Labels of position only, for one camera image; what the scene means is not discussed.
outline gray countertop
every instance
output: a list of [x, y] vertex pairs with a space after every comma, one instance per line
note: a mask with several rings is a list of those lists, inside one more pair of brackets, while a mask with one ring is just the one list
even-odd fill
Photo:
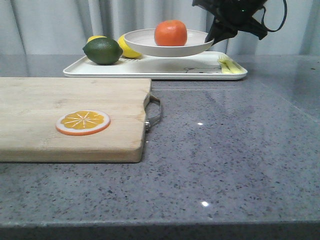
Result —
[[[0, 55], [0, 76], [80, 57]], [[318, 239], [320, 57], [232, 57], [242, 80], [152, 81], [140, 163], [0, 163], [0, 239]]]

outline wooden cutting board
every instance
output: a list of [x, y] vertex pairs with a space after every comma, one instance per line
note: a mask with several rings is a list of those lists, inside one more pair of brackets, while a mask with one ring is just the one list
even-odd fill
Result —
[[[0, 77], [0, 162], [137, 163], [150, 89], [146, 78]], [[102, 111], [110, 125], [84, 136], [56, 130], [79, 110]]]

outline toy orange slice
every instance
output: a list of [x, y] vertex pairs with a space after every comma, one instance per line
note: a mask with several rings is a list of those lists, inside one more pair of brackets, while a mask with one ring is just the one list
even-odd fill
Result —
[[98, 133], [110, 124], [110, 117], [102, 111], [81, 110], [59, 118], [55, 128], [62, 134], [83, 136]]

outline cutting board handle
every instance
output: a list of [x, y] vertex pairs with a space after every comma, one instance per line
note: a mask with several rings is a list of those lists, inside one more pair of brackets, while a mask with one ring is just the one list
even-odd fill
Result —
[[153, 104], [157, 104], [159, 106], [159, 113], [158, 115], [156, 116], [153, 116], [153, 117], [149, 117], [146, 119], [146, 121], [144, 122], [145, 124], [145, 131], [146, 132], [149, 132], [150, 129], [156, 125], [157, 123], [160, 122], [161, 118], [162, 118], [162, 114], [163, 114], [163, 111], [162, 111], [162, 104], [161, 104], [161, 101], [159, 98], [157, 98], [156, 96], [150, 94], [150, 97], [149, 97], [149, 103], [153, 103]]

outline curtain fold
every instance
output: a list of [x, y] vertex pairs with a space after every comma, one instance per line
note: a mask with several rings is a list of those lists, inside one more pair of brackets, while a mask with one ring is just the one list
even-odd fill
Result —
[[[320, 54], [320, 1], [287, 0], [283, 28], [263, 40], [239, 32], [212, 46], [228, 55]], [[265, 24], [276, 29], [282, 21], [282, 0], [268, 0]], [[262, 11], [254, 17], [260, 21]], [[0, 54], [83, 54], [92, 35], [117, 40], [122, 34], [155, 28], [179, 19], [188, 29], [208, 32], [211, 13], [192, 0], [0, 0]]]

